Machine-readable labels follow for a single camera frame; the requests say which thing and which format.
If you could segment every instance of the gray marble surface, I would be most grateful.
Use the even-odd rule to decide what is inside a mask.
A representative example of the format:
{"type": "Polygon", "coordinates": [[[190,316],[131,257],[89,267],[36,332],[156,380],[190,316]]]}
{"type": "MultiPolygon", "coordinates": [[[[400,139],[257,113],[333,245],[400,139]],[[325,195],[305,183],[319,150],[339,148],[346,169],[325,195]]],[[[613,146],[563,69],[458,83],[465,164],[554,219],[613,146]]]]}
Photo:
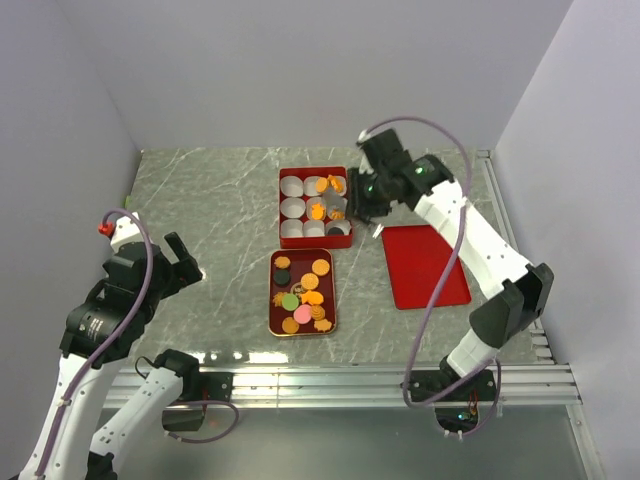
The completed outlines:
{"type": "MultiPolygon", "coordinates": [[[[441,156],[462,175],[462,157],[441,156]]],[[[338,328],[330,335],[278,338],[267,328],[269,257],[279,249],[278,169],[359,164],[350,148],[196,148],[143,154],[129,208],[139,211],[152,239],[177,231],[205,272],[204,281],[162,302],[134,347],[134,356],[166,348],[189,352],[203,363],[405,362],[422,310],[397,310],[380,239],[356,226],[353,246],[333,250],[338,328]]],[[[471,200],[497,228],[496,213],[479,164],[471,200]]],[[[421,223],[406,207],[385,225],[421,223]]],[[[468,329],[469,313],[483,301],[466,271],[469,305],[437,308],[418,360],[438,362],[468,329]]],[[[507,363],[536,360],[528,332],[501,353],[507,363]]]]}

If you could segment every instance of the gray wall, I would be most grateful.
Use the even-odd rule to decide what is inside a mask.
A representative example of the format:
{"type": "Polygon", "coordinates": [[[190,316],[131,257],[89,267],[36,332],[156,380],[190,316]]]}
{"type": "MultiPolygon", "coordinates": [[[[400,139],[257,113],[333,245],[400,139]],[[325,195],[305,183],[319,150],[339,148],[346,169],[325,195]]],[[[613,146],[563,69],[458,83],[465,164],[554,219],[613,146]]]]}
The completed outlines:
{"type": "Polygon", "coordinates": [[[0,478],[26,463],[66,315],[100,275],[96,232],[137,151],[58,5],[0,3],[0,478]]]}
{"type": "Polygon", "coordinates": [[[571,0],[58,3],[142,148],[352,145],[400,113],[494,147],[571,0]]]}
{"type": "Polygon", "coordinates": [[[521,247],[556,283],[545,319],[611,479],[640,456],[640,4],[576,0],[497,147],[521,247]]]}

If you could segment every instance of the red mat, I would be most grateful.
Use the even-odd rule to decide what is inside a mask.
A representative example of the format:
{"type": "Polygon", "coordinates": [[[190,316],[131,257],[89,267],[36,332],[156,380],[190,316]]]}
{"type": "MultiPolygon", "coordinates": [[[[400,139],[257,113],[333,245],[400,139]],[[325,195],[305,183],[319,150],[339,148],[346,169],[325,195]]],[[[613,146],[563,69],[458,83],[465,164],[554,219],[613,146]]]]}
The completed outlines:
{"type": "MultiPolygon", "coordinates": [[[[396,307],[400,310],[426,307],[451,256],[451,247],[429,225],[386,227],[382,242],[396,307]]],[[[436,307],[469,302],[471,293],[458,259],[436,307]]]]}

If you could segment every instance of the purple cable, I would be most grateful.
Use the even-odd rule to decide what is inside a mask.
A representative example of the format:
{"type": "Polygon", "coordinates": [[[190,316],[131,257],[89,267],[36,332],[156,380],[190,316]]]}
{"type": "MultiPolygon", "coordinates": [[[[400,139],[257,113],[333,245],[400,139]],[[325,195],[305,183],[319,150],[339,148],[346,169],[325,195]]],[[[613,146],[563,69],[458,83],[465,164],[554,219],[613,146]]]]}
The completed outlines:
{"type": "Polygon", "coordinates": [[[222,437],[226,437],[227,435],[229,435],[231,431],[234,428],[236,428],[236,425],[238,425],[238,422],[240,421],[240,411],[238,410],[238,407],[236,407],[233,403],[229,403],[229,402],[221,402],[219,400],[196,400],[194,402],[174,403],[173,405],[188,405],[188,406],[223,405],[225,407],[229,407],[231,410],[233,410],[233,413],[234,413],[234,418],[231,425],[224,432],[219,433],[218,435],[215,435],[210,438],[203,438],[203,439],[184,438],[173,432],[168,433],[168,435],[171,438],[175,438],[176,440],[182,443],[203,444],[203,443],[215,442],[216,440],[220,440],[222,437]]]}
{"type": "MultiPolygon", "coordinates": [[[[147,255],[147,266],[144,273],[144,280],[142,281],[142,287],[140,288],[140,293],[138,293],[138,297],[135,302],[131,306],[131,310],[124,317],[124,320],[118,328],[116,328],[109,337],[104,341],[102,345],[98,347],[98,349],[87,358],[87,361],[84,362],[80,370],[75,374],[71,382],[69,382],[69,386],[65,390],[62,395],[62,401],[67,402],[71,399],[76,388],[80,384],[80,381],[85,376],[85,374],[89,371],[89,368],[96,361],[96,359],[104,353],[104,351],[109,348],[109,346],[115,342],[115,340],[122,334],[122,332],[129,326],[133,317],[136,316],[142,302],[144,301],[144,297],[147,295],[147,290],[149,290],[149,284],[151,283],[151,274],[153,273],[153,253],[151,250],[151,240],[149,239],[149,234],[147,230],[142,225],[142,222],[138,220],[133,214],[124,208],[114,208],[113,210],[109,210],[104,217],[102,217],[102,224],[105,224],[109,217],[113,214],[120,214],[124,217],[128,217],[140,230],[142,234],[142,240],[144,241],[145,253],[147,255]]],[[[56,438],[58,436],[58,432],[60,431],[60,426],[62,425],[62,419],[64,417],[64,412],[66,409],[66,405],[62,404],[58,407],[55,416],[53,417],[53,422],[51,423],[51,430],[49,430],[49,436],[47,437],[47,442],[44,445],[44,449],[42,450],[42,457],[40,458],[40,463],[38,464],[38,468],[35,471],[36,477],[41,477],[44,475],[44,471],[47,468],[47,464],[49,463],[49,459],[51,458],[51,453],[53,452],[53,446],[56,443],[56,438]]]]}
{"type": "MultiPolygon", "coordinates": [[[[427,125],[437,130],[438,132],[442,133],[445,137],[447,137],[449,140],[453,142],[453,144],[458,148],[458,150],[460,150],[460,154],[464,159],[465,173],[466,173],[466,178],[462,185],[462,196],[463,198],[466,198],[469,195],[469,191],[471,190],[471,178],[472,178],[471,161],[469,160],[469,156],[467,155],[467,152],[462,146],[462,143],[460,143],[460,141],[456,137],[454,137],[453,134],[450,133],[443,126],[431,120],[427,120],[425,118],[403,115],[399,117],[392,117],[387,120],[383,120],[382,122],[376,123],[372,127],[365,130],[365,132],[367,134],[370,134],[373,130],[378,129],[383,125],[387,125],[389,123],[394,123],[394,122],[402,122],[402,121],[416,122],[416,123],[422,123],[423,125],[427,125]]],[[[464,202],[462,207],[460,208],[460,223],[458,225],[458,238],[456,239],[456,243],[453,247],[453,251],[451,252],[451,256],[449,257],[449,260],[447,261],[447,264],[444,270],[442,271],[442,274],[440,275],[440,279],[438,280],[438,283],[436,284],[436,287],[433,290],[431,297],[429,298],[429,302],[427,303],[427,308],[424,313],[424,319],[422,320],[422,323],[418,328],[418,333],[416,334],[416,338],[413,341],[413,345],[411,347],[411,353],[409,354],[409,360],[407,361],[407,366],[404,371],[404,380],[402,382],[402,398],[404,400],[404,403],[410,408],[426,407],[431,405],[434,402],[437,402],[438,400],[441,400],[442,398],[446,397],[451,392],[453,392],[455,389],[457,389],[459,386],[461,386],[462,384],[466,383],[471,378],[476,376],[478,373],[484,370],[491,363],[491,362],[487,362],[484,365],[478,366],[471,373],[460,378],[459,380],[457,380],[456,382],[454,382],[453,384],[451,384],[441,392],[433,395],[432,397],[426,399],[423,402],[414,403],[411,401],[411,397],[409,395],[409,382],[411,381],[411,370],[413,369],[416,363],[416,356],[418,355],[418,350],[420,350],[420,342],[422,341],[424,332],[427,329],[427,324],[429,323],[429,318],[431,317],[431,313],[433,312],[435,303],[438,300],[438,297],[440,297],[440,294],[442,293],[444,285],[447,282],[449,275],[451,274],[451,270],[453,270],[453,267],[455,266],[456,260],[458,258],[458,254],[460,253],[460,248],[462,247],[462,241],[464,240],[465,228],[467,226],[466,213],[467,213],[467,204],[466,202],[464,202]]],[[[469,435],[471,433],[478,431],[480,427],[485,425],[486,421],[493,415],[493,412],[495,412],[496,410],[496,407],[498,405],[498,401],[500,398],[500,382],[502,381],[502,366],[498,361],[498,359],[495,359],[495,362],[498,368],[498,386],[496,389],[497,390],[496,397],[493,401],[493,405],[491,406],[491,410],[489,411],[489,414],[480,422],[480,424],[478,424],[473,430],[467,432],[464,435],[469,435]]]]}

